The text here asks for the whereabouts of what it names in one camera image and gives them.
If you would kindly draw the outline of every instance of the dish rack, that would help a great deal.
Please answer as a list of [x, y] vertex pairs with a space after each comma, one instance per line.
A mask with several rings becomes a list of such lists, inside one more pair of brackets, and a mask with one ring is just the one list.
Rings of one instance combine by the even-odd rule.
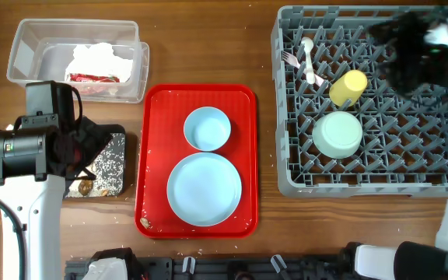
[[[276, 158], [279, 190], [297, 198], [346, 198], [361, 194], [407, 194], [446, 197], [448, 191], [448, 105], [424, 107], [402, 100], [387, 86], [377, 67], [392, 58], [390, 49], [373, 44], [365, 28], [396, 15], [428, 13], [434, 6], [285, 6], [271, 33], [272, 78], [275, 81]], [[314, 71], [321, 87], [305, 76], [302, 37], [314, 42]], [[285, 65], [281, 51], [296, 55], [300, 70]], [[353, 107], [329, 99], [329, 88], [348, 70], [365, 72], [368, 87]], [[435, 103], [447, 89], [422, 86], [414, 100]], [[331, 159], [312, 140], [316, 121], [343, 110], [362, 124], [355, 155]]]

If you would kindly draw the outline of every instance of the clear plastic container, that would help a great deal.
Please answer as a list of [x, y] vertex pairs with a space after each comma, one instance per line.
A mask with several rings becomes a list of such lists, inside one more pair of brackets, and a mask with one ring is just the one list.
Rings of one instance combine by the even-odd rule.
[[132, 59], [127, 82], [66, 82], [88, 94], [83, 100], [139, 103], [145, 94], [149, 47], [139, 40], [133, 21], [98, 19], [24, 19], [13, 39], [6, 76], [24, 87], [29, 82], [65, 81], [74, 48], [109, 43], [114, 55]]

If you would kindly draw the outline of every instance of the white bowl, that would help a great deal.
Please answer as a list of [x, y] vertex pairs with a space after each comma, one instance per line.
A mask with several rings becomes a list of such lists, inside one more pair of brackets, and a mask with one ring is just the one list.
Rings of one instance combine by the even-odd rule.
[[330, 113], [314, 125], [312, 139], [319, 152], [332, 159], [344, 159], [357, 152], [362, 126], [347, 112]]
[[213, 226], [229, 218], [240, 203], [241, 191], [234, 165], [212, 152], [181, 160], [167, 182], [172, 211], [193, 226]]
[[229, 118], [214, 107], [191, 112], [184, 122], [184, 137], [195, 149], [211, 152], [222, 147], [231, 135]]

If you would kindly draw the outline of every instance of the plastic container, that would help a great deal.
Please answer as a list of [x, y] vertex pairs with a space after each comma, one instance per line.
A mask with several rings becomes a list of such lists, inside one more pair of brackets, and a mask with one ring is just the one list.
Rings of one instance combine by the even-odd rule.
[[[448, 191], [448, 104], [420, 106], [400, 99], [387, 86], [378, 66], [392, 50], [375, 45], [369, 25], [403, 12], [426, 14], [434, 6], [285, 6], [279, 9], [271, 33], [272, 78], [275, 81], [278, 188], [295, 198], [346, 198], [363, 194], [406, 194], [446, 197]], [[281, 60], [281, 52], [296, 55], [306, 66], [303, 37], [311, 51], [321, 87], [308, 84], [302, 71]], [[367, 87], [353, 106], [337, 106], [329, 88], [346, 72], [357, 69]], [[440, 86], [415, 90], [419, 103], [431, 104], [447, 92]], [[362, 125], [362, 141], [354, 155], [333, 159], [313, 144], [313, 126], [326, 114], [345, 111]]]
[[6, 76], [24, 87], [29, 82], [65, 81], [65, 69], [73, 60], [77, 45], [109, 43], [114, 55], [132, 59], [127, 82], [67, 82], [79, 90], [83, 100], [141, 102], [148, 76], [149, 47], [139, 40], [138, 24], [133, 21], [97, 19], [24, 19], [13, 39]]
[[[258, 224], [257, 100], [242, 85], [157, 85], [146, 94], [139, 154], [135, 225], [151, 238], [243, 238]], [[215, 107], [229, 118], [231, 135], [214, 153], [241, 177], [241, 199], [233, 214], [209, 227], [192, 226], [170, 208], [167, 182], [173, 168], [199, 152], [184, 137], [186, 117]], [[145, 228], [141, 218], [148, 219]]]

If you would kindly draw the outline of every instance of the red tray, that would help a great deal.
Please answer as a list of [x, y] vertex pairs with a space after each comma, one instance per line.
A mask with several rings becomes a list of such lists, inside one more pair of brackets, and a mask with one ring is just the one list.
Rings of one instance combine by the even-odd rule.
[[[238, 170], [243, 192], [235, 212], [215, 226], [198, 227], [179, 219], [167, 199], [172, 169], [199, 152], [184, 138], [186, 117], [199, 107], [222, 110], [231, 121], [231, 136], [217, 154]], [[257, 100], [242, 85], [158, 85], [145, 97], [139, 154], [135, 224], [151, 238], [242, 238], [258, 224]], [[151, 224], [146, 229], [140, 222]]]

